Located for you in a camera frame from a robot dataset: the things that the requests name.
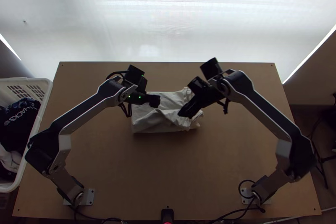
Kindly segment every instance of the electrical cord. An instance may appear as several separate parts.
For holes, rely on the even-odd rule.
[[[125,80],[125,77],[124,77],[123,74],[125,74],[125,73],[128,73],[128,70],[126,70],[126,71],[115,71],[115,72],[113,72],[113,73],[110,73],[110,74],[106,77],[105,80],[108,80],[110,77],[112,77],[112,76],[115,75],[115,74],[119,74],[119,75],[123,78],[123,81],[124,81],[124,80]]]
[[[229,221],[235,221],[235,220],[239,220],[241,218],[243,218],[245,216],[245,214],[247,213],[247,211],[249,210],[259,210],[261,211],[262,213],[265,213],[266,210],[261,208],[260,206],[256,205],[256,207],[253,207],[251,208],[251,205],[253,203],[253,201],[256,199],[256,197],[253,195],[253,196],[249,196],[249,197],[246,197],[242,194],[241,192],[241,187],[242,187],[242,184],[245,183],[245,182],[251,182],[251,183],[255,183],[253,180],[250,180],[250,179],[245,179],[243,181],[241,181],[238,185],[238,191],[239,191],[239,194],[243,197],[243,198],[246,198],[246,199],[252,199],[251,202],[247,205],[246,208],[243,208],[243,209],[238,209],[238,210],[235,210],[235,211],[232,211],[230,213],[227,213],[227,214],[224,214],[222,215],[221,217],[217,218],[216,220],[212,220],[209,222],[209,224],[213,224],[215,223],[216,221],[222,221],[222,220],[229,220]],[[232,215],[234,213],[238,213],[238,212],[243,212],[243,214],[241,214],[239,217],[236,217],[236,218],[233,218],[233,219],[229,219],[229,218],[226,218],[227,216],[229,215]]]
[[[68,205],[68,207],[69,207],[72,211],[74,211],[74,216],[73,216],[73,218],[74,218],[75,223],[78,223],[78,222],[77,222],[77,218],[76,218],[76,215],[77,215],[77,214],[79,214],[79,215],[81,215],[81,216],[83,216],[83,217],[85,217],[85,218],[87,218],[87,219],[91,219],[91,220],[95,220],[95,221],[102,221],[102,224],[105,223],[105,222],[107,222],[107,221],[120,222],[121,224],[126,224],[126,223],[127,223],[127,222],[123,221],[122,219],[114,218],[114,217],[110,217],[110,218],[107,218],[107,219],[101,219],[101,218],[95,218],[95,217],[87,216],[87,215],[85,215],[85,214],[79,212],[79,211],[78,211],[78,207],[77,207],[77,208],[74,208],[74,207],[71,206],[71,205]]]
[[[239,220],[241,218],[243,218],[245,216],[245,214],[247,213],[247,211],[249,210],[259,210],[261,211],[262,213],[266,212],[265,209],[261,208],[261,207],[253,207],[251,208],[251,205],[253,203],[253,201],[255,200],[256,198],[253,198],[251,200],[251,202],[249,203],[249,205],[246,207],[246,208],[243,208],[243,209],[238,209],[238,210],[235,210],[235,211],[232,211],[230,213],[227,213],[227,214],[224,214],[222,215],[221,217],[217,218],[216,220],[212,220],[209,222],[209,224],[213,224],[215,223],[216,221],[222,221],[222,220],[227,220],[227,221],[236,221],[236,220]],[[232,215],[234,213],[238,213],[238,212],[243,212],[243,214],[237,218],[233,218],[233,219],[229,219],[229,218],[226,218],[227,216],[229,215]]]
[[[123,103],[120,103],[118,106],[121,107],[121,110],[124,112],[126,117],[132,116],[132,104],[131,103],[128,104],[128,111],[126,110],[126,107]]]
[[[238,185],[238,192],[239,192],[240,196],[242,196],[243,198],[246,198],[246,199],[252,199],[252,198],[255,197],[254,195],[249,196],[249,197],[246,197],[246,196],[244,196],[244,195],[242,194],[242,191],[241,191],[240,187],[241,187],[242,184],[245,183],[245,182],[251,182],[251,183],[253,183],[253,184],[255,183],[253,180],[250,180],[250,179],[245,179],[245,180],[241,181],[241,182],[239,183],[239,185]]]

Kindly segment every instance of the laundry basket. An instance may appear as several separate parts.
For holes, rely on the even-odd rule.
[[[42,121],[47,102],[53,87],[53,82],[49,79],[36,79],[36,78],[9,78],[0,79],[0,105],[7,107],[8,105],[22,99],[32,98],[38,100],[41,103],[39,112],[36,116],[33,128],[30,132],[30,137],[35,135]],[[22,179],[24,169],[26,167],[26,160],[22,157],[18,173],[13,183],[0,181],[0,192],[11,192],[15,190]]]

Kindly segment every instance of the brown tabletop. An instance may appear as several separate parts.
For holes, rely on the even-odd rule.
[[[40,130],[93,95],[105,77],[128,68],[125,62],[61,62]],[[202,76],[201,63],[132,63],[145,71],[147,91],[177,91]],[[255,89],[293,120],[276,67],[271,63],[221,63],[244,71]],[[176,219],[215,219],[244,208],[243,179],[258,180],[276,166],[277,139],[241,104],[228,114],[213,104],[203,109],[201,127],[189,132],[132,134],[120,108],[107,108],[72,135],[67,170],[87,188],[94,204],[83,213],[99,218],[157,220],[169,206]],[[266,213],[247,218],[321,214],[311,175],[287,184],[272,197]],[[55,185],[27,164],[14,216],[71,219]]]

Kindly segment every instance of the white cloth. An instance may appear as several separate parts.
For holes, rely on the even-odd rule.
[[[0,144],[0,162],[7,170],[18,173],[18,167],[21,162],[21,154],[17,151],[8,152]]]
[[[177,114],[193,97],[189,88],[185,87],[176,92],[148,92],[148,94],[160,95],[160,105],[158,108],[151,108],[148,103],[141,106],[132,105],[133,133],[188,131],[200,127],[197,119],[203,117],[203,111],[198,111],[192,119]]]

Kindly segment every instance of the white wall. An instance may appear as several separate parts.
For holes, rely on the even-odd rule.
[[[36,77],[59,61],[274,62],[281,80],[336,24],[334,0],[0,0]]]
[[[288,102],[332,106],[336,93],[336,31],[283,85]]]
[[[32,78],[32,73],[0,40],[0,79],[12,77]]]

